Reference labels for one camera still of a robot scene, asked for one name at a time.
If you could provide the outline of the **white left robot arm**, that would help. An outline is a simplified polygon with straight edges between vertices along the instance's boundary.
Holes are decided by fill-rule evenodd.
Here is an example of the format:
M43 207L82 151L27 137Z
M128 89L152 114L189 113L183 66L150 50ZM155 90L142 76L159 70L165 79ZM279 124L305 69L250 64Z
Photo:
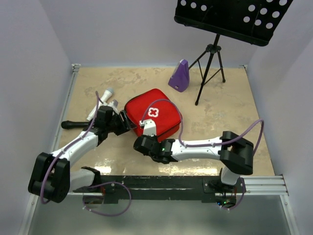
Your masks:
M136 125L125 111L117 112L109 106L102 106L89 122L65 121L70 128L82 127L82 132L64 147L52 153L40 153L28 184L28 192L40 197L42 203L62 202L67 194L85 187L90 192L101 188L96 170L86 167L74 173L70 169L86 153L99 146L110 133L119 136Z

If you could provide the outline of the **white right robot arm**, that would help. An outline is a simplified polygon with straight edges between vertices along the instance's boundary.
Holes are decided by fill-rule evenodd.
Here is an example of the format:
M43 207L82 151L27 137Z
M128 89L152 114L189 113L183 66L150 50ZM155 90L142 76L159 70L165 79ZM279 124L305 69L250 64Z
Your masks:
M230 192L241 175L253 173L253 143L231 131L224 131L220 137L200 141L165 139L159 142L155 136L142 135L134 142L134 150L162 164L188 159L221 161L224 168L218 187L223 192Z

